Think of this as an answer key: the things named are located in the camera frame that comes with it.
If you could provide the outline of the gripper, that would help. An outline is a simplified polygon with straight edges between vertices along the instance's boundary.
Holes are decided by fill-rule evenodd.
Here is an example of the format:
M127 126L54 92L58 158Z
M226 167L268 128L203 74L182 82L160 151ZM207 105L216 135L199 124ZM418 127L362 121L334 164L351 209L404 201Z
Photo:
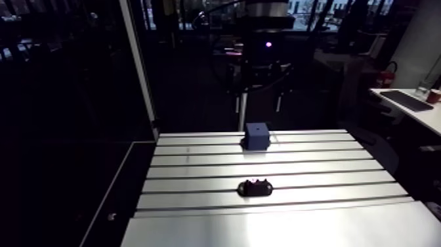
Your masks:
M251 93L281 82L293 67L284 45L282 32L249 32L227 48L226 55L231 59L227 66L229 90Z

